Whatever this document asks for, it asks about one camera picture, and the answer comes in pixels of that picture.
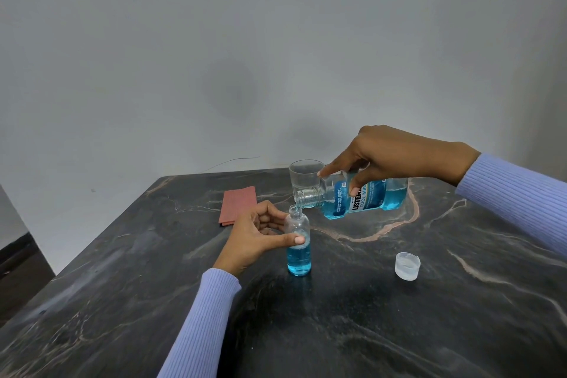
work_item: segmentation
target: dark floor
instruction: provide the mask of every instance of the dark floor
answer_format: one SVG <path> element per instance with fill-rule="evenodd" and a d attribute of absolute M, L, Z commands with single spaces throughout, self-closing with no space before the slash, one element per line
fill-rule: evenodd
<path fill-rule="evenodd" d="M 0 273 L 0 328 L 55 276 L 39 249 L 27 250 Z"/>

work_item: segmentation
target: translucent cap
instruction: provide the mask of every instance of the translucent cap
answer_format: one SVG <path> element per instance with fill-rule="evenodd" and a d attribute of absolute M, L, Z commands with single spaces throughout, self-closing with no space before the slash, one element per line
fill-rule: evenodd
<path fill-rule="evenodd" d="M 416 255 L 410 253 L 398 253 L 396 255 L 396 274 L 401 279 L 413 281 L 420 271 L 421 261 Z"/>

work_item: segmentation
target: person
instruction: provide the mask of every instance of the person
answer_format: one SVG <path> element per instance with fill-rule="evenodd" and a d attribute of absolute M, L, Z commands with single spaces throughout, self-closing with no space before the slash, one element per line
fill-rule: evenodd
<path fill-rule="evenodd" d="M 362 127 L 319 175 L 361 170 L 349 193 L 385 178 L 433 177 L 567 256 L 567 183 L 515 166 L 459 142 L 424 138 L 388 126 Z M 286 214 L 262 202 L 235 222 L 213 268 L 202 275 L 193 306 L 159 377 L 214 377 L 238 275 L 266 250 L 304 242 L 274 235 Z"/>

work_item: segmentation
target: mouthwash bottle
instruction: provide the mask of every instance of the mouthwash bottle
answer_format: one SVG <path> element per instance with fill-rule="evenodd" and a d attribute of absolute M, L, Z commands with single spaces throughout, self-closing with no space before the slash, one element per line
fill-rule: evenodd
<path fill-rule="evenodd" d="M 302 245 L 287 248 L 287 268 L 295 276 L 305 276 L 311 271 L 311 234 L 309 232 L 309 219 L 303 210 L 292 205 L 289 215 L 283 222 L 284 233 L 298 233 L 305 237 Z"/>
<path fill-rule="evenodd" d="M 372 181 L 364 185 L 355 197 L 349 196 L 349 184 L 355 173 L 335 173 L 321 179 L 319 186 L 294 189 L 298 208 L 319 208 L 330 220 L 343 218 L 351 212 L 398 209 L 408 190 L 407 178 Z"/>

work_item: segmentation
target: sleeve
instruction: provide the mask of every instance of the sleeve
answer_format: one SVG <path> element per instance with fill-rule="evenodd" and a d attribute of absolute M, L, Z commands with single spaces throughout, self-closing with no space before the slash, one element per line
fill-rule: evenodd
<path fill-rule="evenodd" d="M 209 269 L 185 323 L 158 378 L 216 377 L 224 331 L 238 279 L 223 270 Z"/>
<path fill-rule="evenodd" d="M 567 257 L 567 183 L 481 154 L 457 186 L 457 194 Z"/>

